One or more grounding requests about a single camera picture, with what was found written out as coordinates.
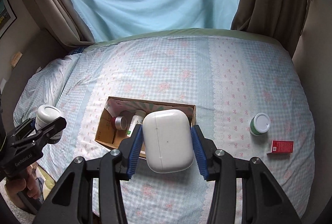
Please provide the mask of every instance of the bolt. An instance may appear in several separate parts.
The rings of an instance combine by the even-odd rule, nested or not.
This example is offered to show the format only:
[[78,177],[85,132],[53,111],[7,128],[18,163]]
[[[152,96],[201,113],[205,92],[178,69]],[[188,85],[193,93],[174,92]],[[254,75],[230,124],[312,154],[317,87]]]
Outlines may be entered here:
[[221,157],[221,156],[223,156],[223,155],[225,154],[225,151],[223,151],[223,150],[221,150],[221,149],[217,149],[217,150],[215,151],[215,154]]
[[251,161],[253,162],[253,164],[260,164],[261,163],[261,160],[257,157],[252,158]]
[[113,150],[111,151],[111,155],[113,155],[113,156],[116,156],[116,155],[118,155],[118,154],[120,154],[120,150],[118,150],[118,149],[113,149]]
[[74,159],[74,162],[75,162],[76,164],[80,164],[82,161],[83,161],[83,157],[76,157],[76,158]]

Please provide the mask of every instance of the wall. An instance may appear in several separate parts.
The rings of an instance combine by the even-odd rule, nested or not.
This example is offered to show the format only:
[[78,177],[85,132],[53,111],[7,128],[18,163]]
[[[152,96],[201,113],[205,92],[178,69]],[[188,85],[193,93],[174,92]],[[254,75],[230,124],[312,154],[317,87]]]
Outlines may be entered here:
[[0,81],[9,79],[12,56],[20,51],[24,53],[29,41],[40,31],[22,0],[8,0],[17,19],[0,38]]
[[312,0],[293,57],[315,121],[315,178],[303,224],[313,223],[332,195],[332,0]]

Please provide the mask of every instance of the framed picture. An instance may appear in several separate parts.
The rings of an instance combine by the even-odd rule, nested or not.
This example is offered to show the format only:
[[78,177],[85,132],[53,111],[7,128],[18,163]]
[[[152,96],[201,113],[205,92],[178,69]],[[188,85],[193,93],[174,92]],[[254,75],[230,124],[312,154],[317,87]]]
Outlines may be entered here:
[[8,0],[0,1],[0,38],[6,32],[8,27],[16,20]]

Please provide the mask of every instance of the bed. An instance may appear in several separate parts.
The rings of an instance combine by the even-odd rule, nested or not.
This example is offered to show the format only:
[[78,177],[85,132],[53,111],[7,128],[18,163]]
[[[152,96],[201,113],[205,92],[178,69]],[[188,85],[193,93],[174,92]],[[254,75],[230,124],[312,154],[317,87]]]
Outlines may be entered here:
[[[55,180],[76,156],[107,152],[94,139],[108,96],[195,104],[205,137],[236,158],[260,157],[303,215],[314,177],[314,123],[292,60],[275,39],[182,29],[102,42],[54,60],[27,83],[14,124],[45,103],[64,112],[61,141],[47,145],[39,160]],[[272,122],[264,137],[249,133],[258,112]],[[267,155],[272,140],[294,141],[293,153]],[[195,162],[182,172],[156,174],[140,159],[121,187],[129,223],[206,223],[214,183],[203,180]],[[241,210],[238,181],[235,223],[241,223]],[[97,180],[93,211],[99,213]]]

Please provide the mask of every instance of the airpods case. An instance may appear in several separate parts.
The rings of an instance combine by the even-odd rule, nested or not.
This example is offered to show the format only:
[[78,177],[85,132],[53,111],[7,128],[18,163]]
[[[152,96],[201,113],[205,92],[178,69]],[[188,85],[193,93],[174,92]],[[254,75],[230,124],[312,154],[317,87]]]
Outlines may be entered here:
[[190,126],[176,109],[149,113],[142,124],[145,154],[150,169],[172,173],[189,168],[194,160]]

